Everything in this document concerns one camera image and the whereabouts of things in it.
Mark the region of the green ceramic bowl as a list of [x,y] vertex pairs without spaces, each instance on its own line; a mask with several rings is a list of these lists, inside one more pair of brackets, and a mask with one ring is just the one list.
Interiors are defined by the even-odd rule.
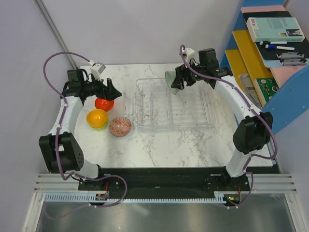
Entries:
[[173,84],[175,78],[176,78],[176,73],[175,72],[173,72],[173,71],[166,71],[165,72],[166,84],[167,84],[169,90],[171,91],[171,93],[173,95],[176,95],[180,91],[179,89],[172,87],[172,84]]

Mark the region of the red patterned glass bowl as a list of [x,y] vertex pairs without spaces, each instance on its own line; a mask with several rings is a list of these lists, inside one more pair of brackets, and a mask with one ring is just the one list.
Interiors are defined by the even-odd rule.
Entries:
[[109,125],[110,133],[115,137],[124,137],[131,131],[132,123],[127,117],[121,116],[111,120]]

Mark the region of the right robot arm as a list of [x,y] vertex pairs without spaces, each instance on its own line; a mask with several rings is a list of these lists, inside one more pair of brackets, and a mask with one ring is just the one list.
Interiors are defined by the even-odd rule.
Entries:
[[183,64],[173,72],[165,73],[165,80],[172,94],[176,95],[185,87],[203,81],[223,97],[238,122],[233,134],[235,151],[225,167],[228,174],[221,178],[222,187],[233,190],[239,184],[238,177],[245,174],[253,157],[265,160],[274,158],[257,153],[274,140],[273,116],[270,112],[262,112],[245,95],[231,70],[219,65],[213,48],[200,50],[199,62],[195,60],[194,50],[184,45],[181,45],[179,54]]

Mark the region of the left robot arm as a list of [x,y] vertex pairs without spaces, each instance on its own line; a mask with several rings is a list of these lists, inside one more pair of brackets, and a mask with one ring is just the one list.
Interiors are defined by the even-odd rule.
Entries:
[[69,70],[68,81],[60,94],[61,106],[50,132],[39,138],[39,146],[49,172],[64,179],[72,175],[89,179],[89,185],[101,190],[106,178],[99,174],[100,167],[85,160],[83,151],[74,137],[78,115],[88,97],[96,96],[108,101],[121,97],[110,78],[107,83],[91,77],[85,79],[84,69]]

